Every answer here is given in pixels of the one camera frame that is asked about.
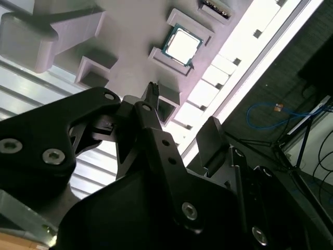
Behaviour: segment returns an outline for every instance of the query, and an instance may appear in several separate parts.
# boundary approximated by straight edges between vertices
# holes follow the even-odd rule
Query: gray plastic part
[[[158,116],[160,118],[161,124],[166,126],[171,117],[173,117],[174,112],[177,107],[181,105],[181,97],[180,93],[166,87],[165,85],[158,84],[159,86],[159,106],[158,106]],[[148,87],[146,88],[144,94],[142,95],[142,99],[146,97]]]
[[[93,49],[84,55],[76,74],[75,82],[80,82],[89,74],[94,72],[103,78],[108,78],[112,67],[116,64],[117,58],[105,51]]]
[[[59,36],[49,24],[37,25],[29,16],[5,13],[0,25],[0,54],[36,73],[53,65]]]
[[[96,36],[103,16],[97,9],[49,16],[5,13],[0,24],[0,55],[43,73],[57,54]]]
[[[101,77],[100,75],[89,72],[82,80],[81,83],[89,86],[91,88],[94,87],[105,87],[106,84],[109,83],[109,79],[106,79],[104,77]]]
[[[160,89],[160,99],[175,106],[179,107],[181,105],[180,93],[172,90],[169,87],[166,87],[162,84],[158,84]]]
[[[219,1],[219,5],[222,9],[224,9],[230,15],[229,19],[225,19],[219,13],[216,13],[214,10],[212,10],[211,8],[209,8],[207,5],[204,5],[204,4],[202,4],[199,7],[199,11],[215,18],[217,21],[219,21],[220,23],[222,23],[224,25],[228,25],[232,21],[234,15],[235,15],[235,12],[231,8],[229,8],[226,4],[222,3],[221,1]]]
[[[82,17],[57,20],[51,23],[59,35],[57,54],[64,52],[99,34],[104,12],[98,12]]]
[[[149,59],[164,69],[172,72],[173,74],[178,74],[182,77],[188,76],[193,71],[191,66],[185,67],[184,65],[181,65],[180,63],[163,54],[162,50],[156,47],[151,50]]]
[[[207,29],[205,26],[199,24],[197,21],[193,20],[191,17],[185,15],[178,9],[173,9],[166,21],[171,26],[179,24],[184,27],[189,32],[195,34],[203,40],[205,46],[209,44],[211,39],[214,37],[214,32]]]

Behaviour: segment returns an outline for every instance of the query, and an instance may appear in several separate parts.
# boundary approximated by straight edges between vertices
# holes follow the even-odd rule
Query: mounting hole
[[[21,142],[13,138],[7,138],[0,141],[0,153],[14,154],[23,148]]]
[[[105,98],[110,99],[110,100],[114,100],[115,99],[114,96],[111,95],[111,94],[105,94],[104,96],[105,96]]]
[[[59,165],[64,161],[65,154],[59,149],[50,148],[43,153],[42,157],[46,164]]]
[[[142,108],[144,108],[147,111],[151,111],[151,107],[149,107],[148,105],[144,104],[142,105]]]
[[[172,164],[172,165],[176,165],[176,160],[173,158],[169,158],[168,161]]]
[[[163,140],[162,143],[165,145],[165,146],[170,146],[170,143],[166,140]]]

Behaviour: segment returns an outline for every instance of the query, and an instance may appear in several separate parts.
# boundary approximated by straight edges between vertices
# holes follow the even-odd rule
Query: bolt head
[[[0,153],[14,154],[23,148],[21,142],[13,138],[7,138],[0,141]]]
[[[259,228],[257,227],[253,227],[252,228],[252,234],[254,236],[254,238],[262,245],[262,246],[266,246],[268,244],[267,238],[265,236],[265,234],[263,233],[263,231],[261,231]]]
[[[189,220],[196,220],[198,217],[198,212],[196,208],[189,202],[184,202],[182,205],[182,211],[184,215]]]
[[[105,94],[104,96],[105,96],[105,98],[107,98],[107,99],[114,100],[114,96],[111,95],[111,94]]]
[[[144,108],[147,111],[151,111],[151,107],[149,107],[148,105],[142,105],[142,108]]]
[[[43,161],[50,165],[59,165],[65,159],[65,154],[56,148],[50,148],[43,153]]]

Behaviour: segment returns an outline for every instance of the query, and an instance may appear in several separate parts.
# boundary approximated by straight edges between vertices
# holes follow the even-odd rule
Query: blue cable
[[[250,122],[250,112],[251,112],[252,109],[254,109],[256,107],[259,107],[259,106],[278,107],[278,106],[276,106],[275,103],[256,103],[256,104],[252,105],[251,107],[249,107],[249,109],[246,113],[246,122],[247,122],[249,127],[254,128],[254,129],[259,129],[259,130],[273,129],[273,128],[281,126],[282,124],[288,122],[289,120],[294,120],[294,119],[298,119],[298,118],[306,117],[306,116],[314,116],[314,115],[317,115],[320,112],[322,112],[323,109],[324,109],[324,107],[321,107],[317,111],[313,112],[312,114],[311,114],[311,112],[306,112],[306,113],[300,114],[300,113],[295,113],[295,112],[293,112],[292,110],[290,110],[288,108],[281,108],[281,111],[286,112],[290,115],[293,115],[294,117],[291,117],[290,119],[283,120],[281,122],[278,122],[278,123],[276,123],[274,125],[271,125],[271,126],[268,126],[268,127],[258,127],[256,125],[253,125]]]

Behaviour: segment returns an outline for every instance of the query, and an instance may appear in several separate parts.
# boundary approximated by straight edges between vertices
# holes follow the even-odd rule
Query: wooden surface
[[[48,247],[41,246],[35,242],[18,238],[9,234],[0,233],[0,250],[47,250]]]

